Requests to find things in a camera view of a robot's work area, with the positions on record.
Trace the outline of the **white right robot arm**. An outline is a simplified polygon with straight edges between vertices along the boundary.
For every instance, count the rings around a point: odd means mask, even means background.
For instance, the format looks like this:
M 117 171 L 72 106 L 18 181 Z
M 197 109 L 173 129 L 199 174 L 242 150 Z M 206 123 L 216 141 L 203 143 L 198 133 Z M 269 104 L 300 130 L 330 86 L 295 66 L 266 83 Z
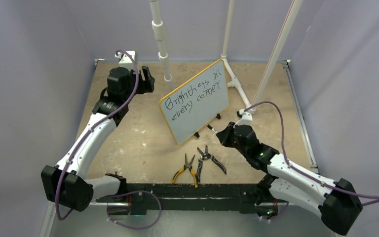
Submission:
M 274 198 L 293 203 L 342 236 L 348 234 L 363 210 L 351 182 L 326 178 L 286 161 L 277 149 L 260 142 L 251 126 L 230 122 L 216 136 L 221 145 L 235 148 L 254 169 L 265 173 L 257 188 L 260 202 Z

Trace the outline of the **black whiteboard stand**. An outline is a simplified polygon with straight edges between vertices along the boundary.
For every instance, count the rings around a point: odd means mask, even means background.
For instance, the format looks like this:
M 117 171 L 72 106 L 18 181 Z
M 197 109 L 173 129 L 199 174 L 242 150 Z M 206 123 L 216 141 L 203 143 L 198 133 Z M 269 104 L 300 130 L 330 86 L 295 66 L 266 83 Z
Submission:
M 220 114 L 217 114 L 217 115 L 216 115 L 216 118 L 217 118 L 217 119 L 221 119 L 221 115 L 220 115 Z M 217 130 L 214 129 L 210 124 L 207 124 L 206 126 L 207 126 L 208 129 L 210 129 L 212 132 L 214 132 L 214 134 L 217 134 Z M 194 136 L 195 138 L 199 138 L 199 137 L 200 137 L 200 135 L 199 135 L 198 132 L 194 133 L 193 136 Z

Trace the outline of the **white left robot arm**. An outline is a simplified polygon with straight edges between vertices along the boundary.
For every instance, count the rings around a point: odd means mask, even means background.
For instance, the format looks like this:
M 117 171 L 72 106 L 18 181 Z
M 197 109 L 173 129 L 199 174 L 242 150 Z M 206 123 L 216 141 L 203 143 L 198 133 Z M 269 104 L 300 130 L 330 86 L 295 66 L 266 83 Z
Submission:
M 154 83 L 147 66 L 138 73 L 124 67 L 110 70 L 107 86 L 101 91 L 84 131 L 56 165 L 46 165 L 41 172 L 46 198 L 57 208 L 64 206 L 82 212 L 102 197 L 109 196 L 116 202 L 126 199 L 124 177 L 112 173 L 94 179 L 86 176 L 101 146 L 128 112 L 131 99 L 136 94 L 154 92 Z

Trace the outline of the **yellow framed whiteboard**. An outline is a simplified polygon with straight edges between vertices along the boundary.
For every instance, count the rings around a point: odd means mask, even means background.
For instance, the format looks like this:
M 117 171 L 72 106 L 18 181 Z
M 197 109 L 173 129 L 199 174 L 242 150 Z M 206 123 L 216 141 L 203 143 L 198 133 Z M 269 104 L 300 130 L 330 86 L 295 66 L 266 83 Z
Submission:
M 158 106 L 175 143 L 185 143 L 229 106 L 224 61 L 215 61 L 178 86 Z

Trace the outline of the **black base bar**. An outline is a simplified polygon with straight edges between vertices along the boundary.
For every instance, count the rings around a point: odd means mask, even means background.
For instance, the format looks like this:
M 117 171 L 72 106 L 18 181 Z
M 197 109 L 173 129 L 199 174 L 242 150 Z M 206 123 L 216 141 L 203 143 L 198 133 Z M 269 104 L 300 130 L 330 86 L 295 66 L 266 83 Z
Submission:
M 131 214 L 145 215 L 148 210 L 257 212 L 260 204 L 273 204 L 270 194 L 259 191 L 257 184 L 152 184 L 129 183 Z

